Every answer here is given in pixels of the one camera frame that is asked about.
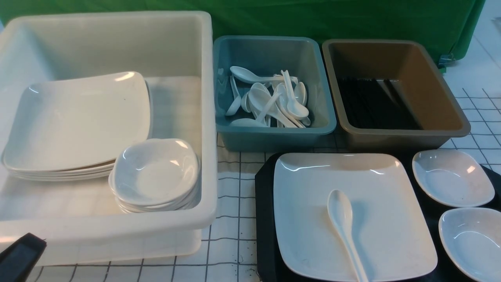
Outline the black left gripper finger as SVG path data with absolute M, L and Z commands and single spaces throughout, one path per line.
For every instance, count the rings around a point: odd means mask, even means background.
M 0 281 L 25 282 L 42 256 L 47 242 L 27 233 L 0 254 Z

